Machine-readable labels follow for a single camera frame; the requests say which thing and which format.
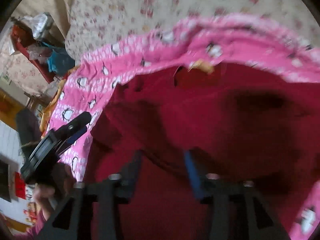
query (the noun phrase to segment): white wall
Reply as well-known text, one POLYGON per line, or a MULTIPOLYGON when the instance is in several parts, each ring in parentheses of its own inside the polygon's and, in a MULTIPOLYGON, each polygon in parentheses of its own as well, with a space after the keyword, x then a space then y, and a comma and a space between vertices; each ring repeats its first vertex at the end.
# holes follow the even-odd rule
MULTIPOLYGON (((23 162, 19 150, 20 140, 17 131, 0 121, 0 159, 10 165, 12 181, 14 172, 20 170, 23 162)), ((28 224, 23 213, 23 210, 27 209, 28 201, 16 197, 13 183, 11 187, 11 203, 0 198, 0 210, 7 217, 28 224)))
POLYGON ((0 88, 3 89, 9 96, 26 105, 28 97, 24 94, 24 91, 19 88, 15 83, 11 82, 10 85, 0 80, 0 88))

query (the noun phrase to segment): human hand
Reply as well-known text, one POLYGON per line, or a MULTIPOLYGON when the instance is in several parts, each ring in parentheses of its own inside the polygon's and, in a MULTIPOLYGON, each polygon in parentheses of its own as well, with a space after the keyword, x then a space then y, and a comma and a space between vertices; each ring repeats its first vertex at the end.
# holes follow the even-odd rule
MULTIPOLYGON (((73 185, 76 183, 76 179, 72 176, 71 168, 67 164, 65 164, 65 171, 66 177, 64 179, 63 188, 67 195, 73 188, 73 185)), ((41 207, 44 219, 46 221, 54 211, 49 202, 49 198, 53 197, 54 192, 54 187, 44 184, 36 184, 36 188, 33 190, 33 198, 35 202, 41 207)))

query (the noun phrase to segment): pink sleeve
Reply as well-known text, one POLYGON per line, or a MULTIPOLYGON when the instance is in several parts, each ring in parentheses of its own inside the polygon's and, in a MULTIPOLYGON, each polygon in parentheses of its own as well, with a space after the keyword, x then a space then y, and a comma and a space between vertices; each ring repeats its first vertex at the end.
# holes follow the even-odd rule
POLYGON ((45 223, 42 210, 38 214, 37 222, 36 224, 28 228, 27 231, 23 234, 15 235, 14 238, 15 240, 33 240, 34 236, 36 236, 40 230, 42 229, 43 225, 45 223))

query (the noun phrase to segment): pink blanket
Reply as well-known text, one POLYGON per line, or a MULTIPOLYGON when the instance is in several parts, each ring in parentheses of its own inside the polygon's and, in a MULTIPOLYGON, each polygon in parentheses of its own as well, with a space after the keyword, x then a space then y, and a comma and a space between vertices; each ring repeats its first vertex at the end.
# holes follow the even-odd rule
MULTIPOLYGON (((153 30, 108 44, 82 56, 81 67, 68 78, 49 124, 50 129, 58 128, 83 111, 92 114, 88 132, 62 157, 76 179, 84 177, 90 130, 117 83, 171 66, 189 67, 199 59, 213 65, 221 61, 246 64, 278 74, 287 82, 320 82, 320 49, 279 23, 252 15, 187 18, 172 30, 153 30)), ((319 188, 315 185, 298 214, 292 239, 308 239, 318 225, 314 209, 320 203, 314 196, 320 195, 319 188)))

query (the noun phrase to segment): dark red cloth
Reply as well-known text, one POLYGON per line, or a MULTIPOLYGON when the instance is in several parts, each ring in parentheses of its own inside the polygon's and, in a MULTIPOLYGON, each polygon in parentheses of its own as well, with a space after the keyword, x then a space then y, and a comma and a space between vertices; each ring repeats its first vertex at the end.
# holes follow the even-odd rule
POLYGON ((209 211, 192 195, 187 149, 225 180, 253 180, 287 231, 318 179, 320 85, 289 84, 237 64, 220 67, 223 74, 211 86, 196 81, 202 74, 175 74, 177 68, 117 85, 93 128, 87 182, 102 181, 135 150, 144 151, 132 203, 120 206, 126 240, 206 234, 209 211))

